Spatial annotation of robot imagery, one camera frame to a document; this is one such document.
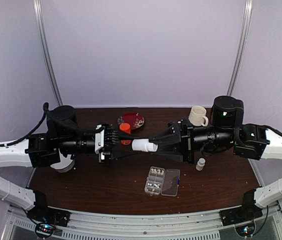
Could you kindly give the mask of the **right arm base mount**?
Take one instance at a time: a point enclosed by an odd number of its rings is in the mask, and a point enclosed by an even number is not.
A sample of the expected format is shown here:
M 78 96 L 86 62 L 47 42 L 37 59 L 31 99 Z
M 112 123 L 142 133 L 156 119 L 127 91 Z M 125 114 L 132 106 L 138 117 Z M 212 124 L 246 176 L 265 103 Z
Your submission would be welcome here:
M 220 211 L 223 226 L 233 225 L 236 234 L 245 239 L 254 236 L 257 231 L 255 219 L 262 216 L 263 210 L 249 203 Z

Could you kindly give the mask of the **orange pill bottle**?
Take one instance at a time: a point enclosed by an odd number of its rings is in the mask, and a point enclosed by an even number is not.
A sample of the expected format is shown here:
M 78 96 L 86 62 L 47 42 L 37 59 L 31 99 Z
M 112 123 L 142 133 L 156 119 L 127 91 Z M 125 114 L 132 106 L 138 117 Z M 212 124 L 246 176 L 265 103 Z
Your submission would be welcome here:
M 128 123 L 122 123 L 120 126 L 119 126 L 120 130 L 127 133 L 127 134 L 131 134 L 131 126 L 130 124 Z M 131 144 L 131 140 L 122 140 L 121 143 L 123 145 L 130 145 Z

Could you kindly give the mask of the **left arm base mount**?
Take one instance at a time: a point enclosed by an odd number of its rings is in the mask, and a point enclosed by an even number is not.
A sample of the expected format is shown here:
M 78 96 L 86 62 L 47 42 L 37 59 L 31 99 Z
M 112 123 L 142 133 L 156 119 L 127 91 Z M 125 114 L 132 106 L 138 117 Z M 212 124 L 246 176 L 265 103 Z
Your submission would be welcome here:
M 67 227 L 70 212 L 51 208 L 46 202 L 35 202 L 30 210 L 24 210 L 28 219 L 34 223 L 34 233 L 39 239 L 51 237 L 57 227 Z

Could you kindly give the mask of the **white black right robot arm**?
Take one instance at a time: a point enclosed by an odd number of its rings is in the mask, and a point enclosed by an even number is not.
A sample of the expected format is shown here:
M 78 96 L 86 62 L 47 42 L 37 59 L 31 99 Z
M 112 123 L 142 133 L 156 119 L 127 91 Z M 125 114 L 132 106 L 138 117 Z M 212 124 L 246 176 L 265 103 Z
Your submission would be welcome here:
M 210 126 L 193 126 L 188 120 L 172 122 L 168 129 L 151 138 L 160 152 L 176 157 L 177 161 L 194 161 L 194 152 L 219 153 L 232 150 L 242 158 L 282 160 L 282 132 L 268 126 L 243 124 L 244 103 L 231 96 L 218 96 L 211 110 Z M 282 199 L 282 178 L 264 187 L 254 188 L 244 194 L 240 207 L 222 211 L 247 221 L 262 215 L 262 209 Z

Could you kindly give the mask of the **white pill bottle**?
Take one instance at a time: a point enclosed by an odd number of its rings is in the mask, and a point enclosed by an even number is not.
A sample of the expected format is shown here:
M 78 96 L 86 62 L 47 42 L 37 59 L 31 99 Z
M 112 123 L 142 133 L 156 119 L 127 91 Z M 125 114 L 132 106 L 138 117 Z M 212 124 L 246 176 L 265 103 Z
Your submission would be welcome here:
M 199 158 L 196 164 L 196 170 L 202 171 L 205 166 L 206 160 L 204 158 Z
M 134 151 L 149 152 L 151 150 L 151 143 L 147 138 L 135 139 L 132 141 L 132 149 Z

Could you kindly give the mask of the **clear plastic pill organizer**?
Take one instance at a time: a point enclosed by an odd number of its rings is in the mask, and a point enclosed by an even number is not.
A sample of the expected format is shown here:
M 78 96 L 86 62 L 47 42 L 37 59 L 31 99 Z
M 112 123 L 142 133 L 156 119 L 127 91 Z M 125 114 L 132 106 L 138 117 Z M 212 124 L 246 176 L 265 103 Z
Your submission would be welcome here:
M 164 174 L 153 174 L 151 173 L 151 169 L 164 170 Z M 151 196 L 162 195 L 165 197 L 176 197 L 180 185 L 180 173 L 181 172 L 179 169 L 164 169 L 156 166 L 150 167 L 149 173 L 146 178 L 144 192 Z M 147 183 L 160 184 L 161 187 L 149 187 L 147 186 Z M 155 189 L 155 192 L 148 192 L 148 189 Z

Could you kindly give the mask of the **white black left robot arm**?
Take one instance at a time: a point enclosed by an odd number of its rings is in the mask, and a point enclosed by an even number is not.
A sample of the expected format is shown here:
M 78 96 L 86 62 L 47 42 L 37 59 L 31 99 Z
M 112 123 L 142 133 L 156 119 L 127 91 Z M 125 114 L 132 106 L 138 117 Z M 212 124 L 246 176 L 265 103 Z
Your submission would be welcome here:
M 35 133 L 35 126 L 25 136 L 0 143 L 0 168 L 3 167 L 51 167 L 59 173 L 73 168 L 79 154 L 97 154 L 102 161 L 122 158 L 127 154 L 113 152 L 121 141 L 135 140 L 137 136 L 101 123 L 94 129 L 78 126 L 75 110 L 63 105 L 49 110 L 43 105 L 43 116 L 38 125 L 46 121 L 47 132 Z M 34 214 L 42 222 L 53 217 L 45 194 L 15 185 L 0 177 L 0 198 Z

